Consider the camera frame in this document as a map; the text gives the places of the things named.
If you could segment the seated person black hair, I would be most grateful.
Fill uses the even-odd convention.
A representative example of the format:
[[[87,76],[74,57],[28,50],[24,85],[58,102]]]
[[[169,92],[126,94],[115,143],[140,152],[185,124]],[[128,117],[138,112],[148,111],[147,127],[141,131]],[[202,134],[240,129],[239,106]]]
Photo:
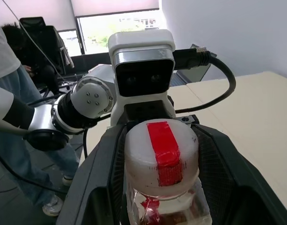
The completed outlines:
[[[40,50],[30,41],[16,23],[2,26],[7,42],[36,84],[44,84],[54,94],[59,94],[55,69]]]

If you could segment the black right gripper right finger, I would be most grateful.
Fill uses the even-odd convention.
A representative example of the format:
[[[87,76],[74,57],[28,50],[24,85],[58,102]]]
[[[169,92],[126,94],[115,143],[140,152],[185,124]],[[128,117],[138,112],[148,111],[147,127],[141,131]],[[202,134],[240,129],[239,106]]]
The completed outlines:
[[[259,170],[220,131],[193,124],[199,178],[213,225],[287,225],[287,210]]]

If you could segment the person in white shirt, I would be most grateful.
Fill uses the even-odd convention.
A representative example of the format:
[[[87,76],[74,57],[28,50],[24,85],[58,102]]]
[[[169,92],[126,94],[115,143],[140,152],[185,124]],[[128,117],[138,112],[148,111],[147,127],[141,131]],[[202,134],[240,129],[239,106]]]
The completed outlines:
[[[21,101],[31,103],[41,99],[26,66],[22,65],[7,42],[0,26],[0,88]],[[63,174],[62,182],[70,186],[78,169],[79,158],[71,144],[57,151],[47,151],[46,156],[58,166]],[[19,136],[0,132],[0,156],[20,176],[47,186],[53,186],[49,174],[32,165],[27,143]],[[59,215],[63,201],[50,190],[34,186],[13,177],[17,187],[35,206],[51,217]]]

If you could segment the grey roller blind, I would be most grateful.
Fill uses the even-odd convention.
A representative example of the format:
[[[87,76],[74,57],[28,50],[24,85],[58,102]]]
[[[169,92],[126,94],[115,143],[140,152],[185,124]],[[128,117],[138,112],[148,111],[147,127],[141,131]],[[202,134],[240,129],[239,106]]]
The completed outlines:
[[[159,8],[159,0],[71,0],[75,16],[99,15]]]
[[[70,0],[0,0],[0,25],[26,17],[42,17],[58,31],[76,28]]]

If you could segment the black office chair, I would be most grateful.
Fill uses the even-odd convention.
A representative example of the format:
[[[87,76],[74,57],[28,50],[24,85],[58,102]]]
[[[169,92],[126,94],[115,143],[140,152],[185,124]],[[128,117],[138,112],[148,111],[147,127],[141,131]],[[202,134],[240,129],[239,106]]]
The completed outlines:
[[[65,72],[67,67],[74,68],[74,63],[68,54],[64,41],[56,28],[46,25],[42,17],[26,17],[19,20],[21,28],[24,28],[31,36],[53,65]]]

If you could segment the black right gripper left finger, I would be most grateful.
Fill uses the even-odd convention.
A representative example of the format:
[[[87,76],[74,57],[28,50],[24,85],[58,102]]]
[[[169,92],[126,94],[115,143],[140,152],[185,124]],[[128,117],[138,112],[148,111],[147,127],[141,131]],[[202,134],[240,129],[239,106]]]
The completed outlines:
[[[126,125],[105,131],[79,167],[56,225],[120,225]]]

